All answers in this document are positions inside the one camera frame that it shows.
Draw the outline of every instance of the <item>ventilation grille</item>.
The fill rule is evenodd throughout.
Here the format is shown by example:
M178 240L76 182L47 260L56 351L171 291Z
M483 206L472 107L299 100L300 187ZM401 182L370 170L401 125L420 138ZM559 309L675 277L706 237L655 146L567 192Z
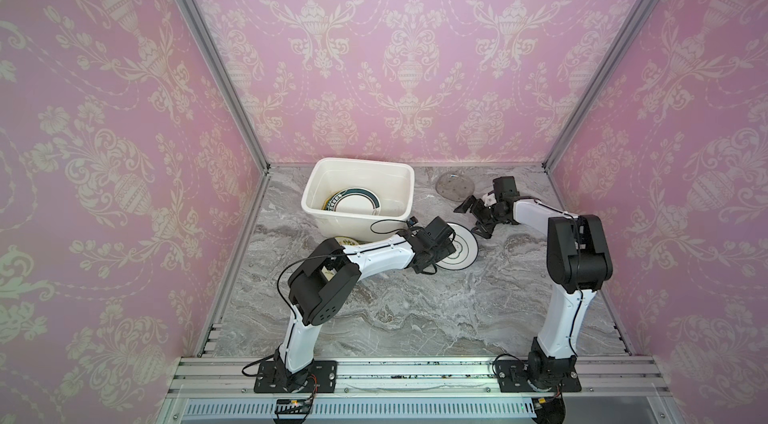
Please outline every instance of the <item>ventilation grille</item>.
M274 416L274 399L190 399L184 421L197 419L254 419ZM315 400L313 419L504 419L535 417L530 399L521 397L493 397L485 399L448 398L348 398Z

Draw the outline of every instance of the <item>gray marble tabletop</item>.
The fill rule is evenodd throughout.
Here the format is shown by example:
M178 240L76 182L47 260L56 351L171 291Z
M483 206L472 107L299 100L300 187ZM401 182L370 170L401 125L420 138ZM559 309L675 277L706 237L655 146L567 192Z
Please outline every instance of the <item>gray marble tabletop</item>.
M324 239L301 209L312 168L272 168L270 184L250 246L226 306L216 356L266 356L282 342L289 311L275 281L286 265L308 256ZM447 171L475 181L475 195L492 180L513 175L524 194L557 205L539 166L515 168L415 168L412 214L422 224L435 216L466 227L468 214L435 192ZM396 270L358 283L341 311L324 324L316 356L485 356L528 354L542 327L552 294L545 265L546 241L526 226L498 226L479 239L479 256L464 270L437 275ZM281 289L287 293L286 273ZM624 353L614 323L598 295L587 312L576 345L579 354Z

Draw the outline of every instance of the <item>aluminum frame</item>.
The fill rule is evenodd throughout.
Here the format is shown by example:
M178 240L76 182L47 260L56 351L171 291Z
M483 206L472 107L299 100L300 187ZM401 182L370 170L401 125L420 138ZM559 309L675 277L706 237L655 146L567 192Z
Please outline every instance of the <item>aluminum frame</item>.
M637 0L635 2L627 18L624 20L624 24L619 29L619 33L610 44L608 52L605 53L603 60L600 62L597 71L582 92L581 98L571 113L571 117L568 118L560 135L552 144L552 149L550 149L547 157L544 159L543 166L548 173L565 154L576 132L586 119L592 104L597 100L600 91L610 80L610 76L619 66L621 59L627 54L632 41L640 33L643 24L645 24L658 1Z
M502 393L491 365L493 357L339 357L336 391L324 394L326 403L350 398L396 402L405 398L498 399L551 396L552 392ZM185 358L171 381L158 422L173 424L184 417L189 400L247 400L306 397L306 393L259 394L254 378L240 373L253 358ZM583 390L567 397L640 396L654 399L651 408L665 416L679 412L666 381L648 356L582 356L576 372Z
M248 251L248 244L250 243L250 236L254 233L256 227L256 218L259 217L259 209L261 203L264 201L264 195L266 189L270 185L271 176L267 173L262 175L259 180L259 187L256 189L256 195L251 205L248 207L248 214L246 215L243 227L240 229L237 239L234 243L234 250L230 256L230 261L226 265L224 275L221 278L219 289L214 295L214 302L210 307L208 316L206 317L203 332L197 338L197 344L195 345L195 355L202 357L206 352L213 351L213 346L210 345L212 341L211 334L216 332L216 338L218 338L218 329L220 328L221 318L224 315L226 305L230 302L232 295L232 289L237 279L237 274L240 272L240 268L243 265L243 257L245 252Z
M240 97L237 95L229 74L226 72L224 61L216 48L208 27L205 25L203 14L197 2L195 0L176 0L176 3L179 10L181 10L181 15L190 28L190 33L197 43L197 47L203 54L206 64L208 64L210 73L214 76L214 80L224 96L224 101L232 113L240 134L243 135L243 140L246 142L248 150L253 156L254 161L259 165L262 174L266 174L270 165L266 160L261 144L259 144L256 138L256 130L240 102Z

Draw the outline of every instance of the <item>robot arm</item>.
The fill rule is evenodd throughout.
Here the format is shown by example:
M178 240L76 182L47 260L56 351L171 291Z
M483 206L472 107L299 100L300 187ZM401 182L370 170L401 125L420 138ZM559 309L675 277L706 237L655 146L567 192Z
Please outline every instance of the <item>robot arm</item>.
M494 179L493 188L481 199L470 196L455 212L472 212L477 218L472 232L486 239L497 224L526 224L547 236L552 298L528 354L531 383L547 389L574 372L574 349L584 314L613 273L608 243L597 216L579 216L521 196L512 177Z
M304 386L322 324L339 312L359 280L408 267L420 274L456 252L453 234L443 219L435 218L427 227L411 226L369 244L324 240L288 279L292 315L274 355L277 385L289 392Z

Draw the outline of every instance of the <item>damask wallpaper pattern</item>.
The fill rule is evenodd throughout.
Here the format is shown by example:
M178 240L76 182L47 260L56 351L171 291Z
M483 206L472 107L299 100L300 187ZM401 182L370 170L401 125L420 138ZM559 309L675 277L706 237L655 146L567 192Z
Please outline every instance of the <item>damask wallpaper pattern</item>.
M635 0L197 0L273 163L541 162Z
M768 0L661 0L554 176L688 423L764 422Z
M0 0L0 422L154 422L258 170L173 0Z

